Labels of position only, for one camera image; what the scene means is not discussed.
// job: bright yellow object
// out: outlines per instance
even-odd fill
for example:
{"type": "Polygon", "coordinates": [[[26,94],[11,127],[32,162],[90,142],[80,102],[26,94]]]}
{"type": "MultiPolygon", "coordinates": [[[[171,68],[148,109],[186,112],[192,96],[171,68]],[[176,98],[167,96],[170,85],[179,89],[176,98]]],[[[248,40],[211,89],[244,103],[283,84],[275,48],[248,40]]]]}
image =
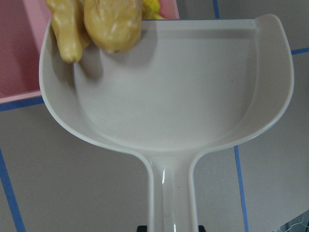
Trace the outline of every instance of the bright yellow object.
{"type": "Polygon", "coordinates": [[[46,0],[53,13],[52,28],[54,30],[61,58],[67,62],[78,62],[83,55],[83,48],[91,40],[84,26],[82,1],[46,0]]]}
{"type": "Polygon", "coordinates": [[[142,0],[84,0],[84,24],[107,53],[130,50],[141,35],[142,0]]]}
{"type": "Polygon", "coordinates": [[[143,19],[164,19],[160,14],[160,3],[158,0],[143,0],[143,19]]]}

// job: pink tray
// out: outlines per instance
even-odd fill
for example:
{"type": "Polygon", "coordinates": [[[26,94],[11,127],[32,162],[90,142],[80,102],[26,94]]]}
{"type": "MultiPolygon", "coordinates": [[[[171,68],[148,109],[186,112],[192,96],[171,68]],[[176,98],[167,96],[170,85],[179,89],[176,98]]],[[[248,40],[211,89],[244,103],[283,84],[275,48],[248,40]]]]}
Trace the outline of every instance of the pink tray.
{"type": "MultiPolygon", "coordinates": [[[[176,0],[159,1],[164,18],[179,19],[176,0]]],[[[40,96],[39,57],[51,18],[45,0],[2,1],[0,17],[0,103],[40,96]]]]}

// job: pink container edge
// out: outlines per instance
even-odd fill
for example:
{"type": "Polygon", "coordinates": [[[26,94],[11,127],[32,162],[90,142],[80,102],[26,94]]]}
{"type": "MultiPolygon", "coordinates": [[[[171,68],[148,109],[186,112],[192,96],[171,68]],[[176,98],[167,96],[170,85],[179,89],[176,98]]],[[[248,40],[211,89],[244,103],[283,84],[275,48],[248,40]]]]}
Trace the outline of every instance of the pink container edge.
{"type": "MultiPolygon", "coordinates": [[[[41,51],[46,27],[49,19],[51,18],[51,12],[46,6],[44,0],[21,1],[23,2],[23,7],[21,10],[23,11],[24,18],[20,19],[17,17],[11,17],[11,19],[14,21],[13,24],[19,24],[21,20],[28,21],[27,25],[28,29],[30,30],[29,40],[32,43],[31,54],[33,54],[33,57],[27,58],[28,60],[32,59],[32,63],[34,63],[33,65],[37,65],[38,67],[39,54],[41,51]]],[[[161,4],[161,16],[163,16],[165,19],[179,19],[176,0],[159,0],[159,2],[161,4]]],[[[2,16],[6,17],[5,14],[10,14],[10,12],[7,11],[7,13],[4,13],[2,16]]],[[[23,43],[24,38],[19,38],[16,36],[19,33],[16,31],[11,33],[11,37],[14,39],[15,43],[23,43]]],[[[21,64],[21,60],[25,59],[24,55],[23,57],[21,55],[16,55],[16,52],[14,53],[8,49],[8,54],[5,54],[5,56],[6,63],[4,66],[6,67],[6,70],[4,70],[4,72],[0,75],[0,104],[41,96],[41,91],[39,89],[38,69],[32,68],[31,73],[27,73],[27,75],[25,75],[23,72],[24,69],[20,67],[25,66],[25,64],[21,64]]]]}

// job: black object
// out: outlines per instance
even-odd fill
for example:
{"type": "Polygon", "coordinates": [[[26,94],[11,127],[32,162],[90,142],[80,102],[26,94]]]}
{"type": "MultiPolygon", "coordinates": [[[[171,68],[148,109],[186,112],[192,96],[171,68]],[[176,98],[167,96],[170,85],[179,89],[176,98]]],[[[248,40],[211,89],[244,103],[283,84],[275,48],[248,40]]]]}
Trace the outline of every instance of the black object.
{"type": "MultiPolygon", "coordinates": [[[[138,226],[136,232],[147,232],[147,226],[138,226]]],[[[198,226],[198,232],[206,232],[204,226],[198,226]]]]}

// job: blue line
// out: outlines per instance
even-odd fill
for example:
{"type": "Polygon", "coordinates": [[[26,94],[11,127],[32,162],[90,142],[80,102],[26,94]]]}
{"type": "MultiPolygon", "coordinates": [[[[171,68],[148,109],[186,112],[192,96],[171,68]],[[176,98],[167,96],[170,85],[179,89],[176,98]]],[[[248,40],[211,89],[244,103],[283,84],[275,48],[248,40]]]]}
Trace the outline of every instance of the blue line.
{"type": "Polygon", "coordinates": [[[241,165],[240,165],[238,146],[234,147],[234,152],[235,152],[235,161],[236,161],[237,176],[238,176],[238,183],[239,183],[243,223],[245,227],[245,232],[249,232],[249,223],[248,223],[247,208],[246,208],[246,201],[245,201],[245,191],[244,191],[242,175],[241,175],[241,165]]]}
{"type": "Polygon", "coordinates": [[[0,149],[0,179],[2,181],[4,193],[8,201],[13,221],[16,227],[17,232],[26,232],[23,220],[21,218],[17,201],[14,195],[13,187],[9,178],[8,171],[5,166],[5,162],[0,149]]]}
{"type": "Polygon", "coordinates": [[[213,3],[214,15],[217,19],[220,19],[218,0],[212,0],[212,3],[213,3]]]}
{"type": "Polygon", "coordinates": [[[24,99],[24,100],[19,100],[19,101],[2,103],[2,104],[0,104],[0,112],[6,111],[6,110],[13,110],[13,109],[17,109],[17,108],[22,108],[22,107],[26,107],[26,106],[42,104],[42,103],[44,103],[42,97],[29,98],[29,99],[24,99]]]}
{"type": "Polygon", "coordinates": [[[301,54],[301,53],[305,53],[305,52],[309,52],[309,47],[305,47],[305,48],[301,48],[301,49],[295,49],[295,50],[291,51],[292,55],[297,55],[297,54],[301,54]]]}

